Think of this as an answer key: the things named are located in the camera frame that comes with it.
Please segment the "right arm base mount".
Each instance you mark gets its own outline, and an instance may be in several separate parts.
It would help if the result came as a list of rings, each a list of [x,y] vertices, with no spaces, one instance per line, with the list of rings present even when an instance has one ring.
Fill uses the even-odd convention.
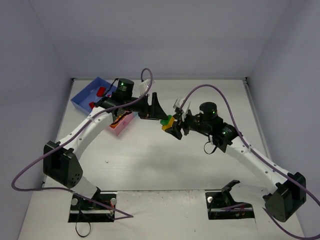
[[[246,202],[236,202],[230,193],[221,191],[205,192],[207,216],[209,220],[254,219],[253,206]]]

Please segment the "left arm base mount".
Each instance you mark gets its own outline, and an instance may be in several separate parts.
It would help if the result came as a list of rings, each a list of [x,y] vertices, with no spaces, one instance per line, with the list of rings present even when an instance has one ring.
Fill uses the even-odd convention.
[[[72,195],[68,222],[69,223],[113,223],[115,212],[92,201]]]

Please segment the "red bottom lego brick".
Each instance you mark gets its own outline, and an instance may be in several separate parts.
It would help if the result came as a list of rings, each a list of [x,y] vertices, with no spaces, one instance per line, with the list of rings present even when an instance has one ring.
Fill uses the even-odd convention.
[[[104,94],[105,94],[105,91],[106,91],[106,88],[101,86],[98,90],[97,90],[97,93],[96,93],[96,96],[97,97],[103,97]]]

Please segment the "green curved lego brick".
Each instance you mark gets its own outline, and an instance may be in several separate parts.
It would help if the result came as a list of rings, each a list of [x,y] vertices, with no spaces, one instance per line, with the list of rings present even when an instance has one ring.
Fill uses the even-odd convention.
[[[161,124],[162,126],[167,125],[167,124],[169,123],[169,121],[171,120],[171,118],[172,118],[172,115],[168,115],[168,116],[167,116],[167,119],[162,119],[162,120],[160,121],[160,124]]]

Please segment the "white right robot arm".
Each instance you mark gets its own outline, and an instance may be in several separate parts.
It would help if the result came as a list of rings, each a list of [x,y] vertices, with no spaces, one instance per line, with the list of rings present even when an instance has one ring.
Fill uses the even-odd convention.
[[[197,132],[206,136],[208,143],[216,149],[239,161],[265,186],[263,190],[255,190],[253,198],[279,222],[286,222],[306,202],[303,191],[306,178],[299,172],[292,174],[262,156],[233,125],[218,116],[215,103],[202,103],[196,115],[188,108],[182,109],[182,104],[183,99],[179,97],[173,105],[175,114],[162,125],[163,131],[178,140],[191,131]]]

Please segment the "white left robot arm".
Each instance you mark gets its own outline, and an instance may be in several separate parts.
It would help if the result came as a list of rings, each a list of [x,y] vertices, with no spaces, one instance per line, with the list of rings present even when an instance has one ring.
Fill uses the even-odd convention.
[[[141,82],[140,97],[133,97],[134,82],[120,78],[116,90],[95,102],[77,128],[58,142],[49,141],[44,146],[43,173],[74,193],[96,199],[100,189],[84,177],[80,158],[91,142],[125,112],[135,112],[141,119],[168,119],[157,93],[148,94],[151,84],[149,79]]]

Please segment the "long yellow lego brick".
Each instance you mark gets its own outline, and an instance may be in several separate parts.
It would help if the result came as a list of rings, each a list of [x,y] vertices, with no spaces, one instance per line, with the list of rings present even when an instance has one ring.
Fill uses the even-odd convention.
[[[162,129],[163,131],[166,131],[166,130],[170,129],[170,128],[173,126],[173,123],[174,123],[174,122],[175,122],[175,119],[172,117],[172,118],[170,119],[169,123],[168,123],[167,125],[163,125],[163,126],[161,127],[161,129]]]

